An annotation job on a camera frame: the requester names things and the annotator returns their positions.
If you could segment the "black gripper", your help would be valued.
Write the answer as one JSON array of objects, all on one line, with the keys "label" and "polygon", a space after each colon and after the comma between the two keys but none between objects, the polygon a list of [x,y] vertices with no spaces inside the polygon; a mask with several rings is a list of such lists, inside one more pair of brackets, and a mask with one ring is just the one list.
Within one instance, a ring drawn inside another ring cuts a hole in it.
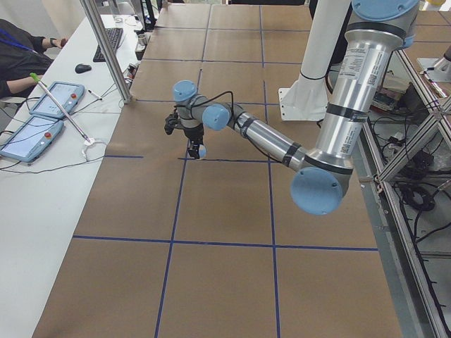
[{"label": "black gripper", "polygon": [[184,134],[190,141],[187,148],[189,156],[191,158],[199,158],[199,145],[204,145],[204,126],[198,125],[196,127],[184,127]]}]

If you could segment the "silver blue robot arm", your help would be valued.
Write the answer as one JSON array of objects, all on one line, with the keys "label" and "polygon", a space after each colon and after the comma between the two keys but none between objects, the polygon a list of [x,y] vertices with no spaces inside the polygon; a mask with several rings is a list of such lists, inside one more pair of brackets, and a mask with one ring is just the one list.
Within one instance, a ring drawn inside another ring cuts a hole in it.
[{"label": "silver blue robot arm", "polygon": [[298,79],[280,92],[283,120],[321,119],[312,149],[281,134],[234,101],[207,98],[189,80],[173,86],[165,131],[182,130],[191,158],[206,154],[205,129],[229,127],[295,172],[292,200],[303,211],[336,210],[354,170],[353,148],[394,51],[414,40],[417,1],[319,1]]}]

